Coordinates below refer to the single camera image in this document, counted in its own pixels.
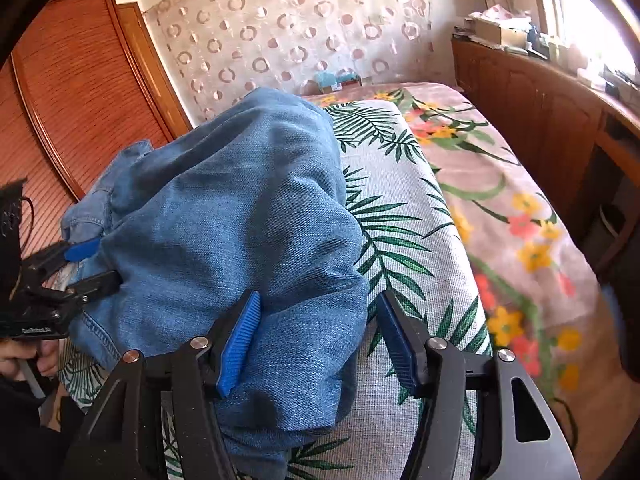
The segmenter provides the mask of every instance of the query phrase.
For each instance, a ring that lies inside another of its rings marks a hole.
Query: wooden dresser
[[[190,129],[167,104],[175,95],[161,99],[170,84],[155,51],[142,59],[152,50],[142,21],[123,19],[126,34],[114,0],[51,0],[0,70],[0,186],[27,177],[35,210],[23,256],[60,238],[63,212],[121,149],[141,139],[157,148]],[[25,208],[23,237],[30,221]]]
[[[640,187],[640,120],[559,68],[452,40],[456,79],[562,217],[576,241],[623,174]]]

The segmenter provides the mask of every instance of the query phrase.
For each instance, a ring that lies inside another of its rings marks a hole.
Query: window
[[[560,0],[562,39],[575,43],[590,58],[600,58],[611,70],[633,76],[636,64],[617,30],[591,0]]]
[[[635,75],[631,53],[591,0],[540,0],[540,4],[540,19],[549,34],[567,45],[575,43],[589,58],[601,59],[611,70]]]

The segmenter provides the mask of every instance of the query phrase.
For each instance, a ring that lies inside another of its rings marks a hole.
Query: curtain
[[[429,81],[431,0],[162,0],[145,13],[191,117],[258,86],[319,93],[321,70]]]

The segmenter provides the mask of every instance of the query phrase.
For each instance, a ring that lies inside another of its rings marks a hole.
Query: blue gripper pad
[[[65,260],[68,262],[81,262],[85,258],[97,253],[99,246],[100,237],[74,244],[65,251]]]
[[[398,381],[401,386],[409,390],[411,396],[417,397],[424,384],[424,381],[419,377],[420,371],[424,371],[426,368],[424,345],[417,340],[417,334],[412,329],[408,317],[402,312],[392,292],[380,292],[376,297],[376,306],[378,326],[385,340],[386,349],[391,357]]]
[[[245,301],[220,357],[220,378],[216,386],[223,399],[238,384],[244,358],[260,323],[261,313],[260,294],[253,291]]]

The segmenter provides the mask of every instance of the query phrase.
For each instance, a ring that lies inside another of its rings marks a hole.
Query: blue object
[[[66,210],[62,217],[62,237],[70,244],[99,238],[110,228],[109,197],[120,176],[139,158],[153,149],[151,142],[140,140],[125,148],[111,161],[84,198]]]
[[[65,251],[65,260],[68,262],[81,262],[89,256],[93,256],[98,247],[100,247],[100,237],[72,245]]]
[[[253,291],[244,303],[220,356],[220,378],[216,386],[222,399],[238,384],[251,339],[260,323],[260,311],[260,294]]]
[[[358,75],[354,72],[345,72],[337,75],[336,79],[338,80],[338,83],[346,83],[347,81],[357,81]]]
[[[384,292],[376,297],[376,311],[378,326],[385,338],[386,349],[398,376],[398,382],[403,388],[409,390],[412,396],[418,397],[422,381],[418,378],[417,356],[407,340],[407,332],[400,325],[400,320]]]
[[[335,85],[338,82],[335,74],[322,70],[322,72],[316,72],[316,83],[320,88],[326,88],[327,86]]]
[[[72,340],[111,369],[130,348],[174,351],[258,290],[260,325],[215,410],[236,467],[282,479],[289,449],[348,413],[367,319],[369,285],[353,267],[362,232],[344,208],[331,118],[260,88],[171,144],[139,148],[96,183],[102,200],[65,215],[67,238],[105,231],[78,279],[109,269],[123,279],[74,320]]]

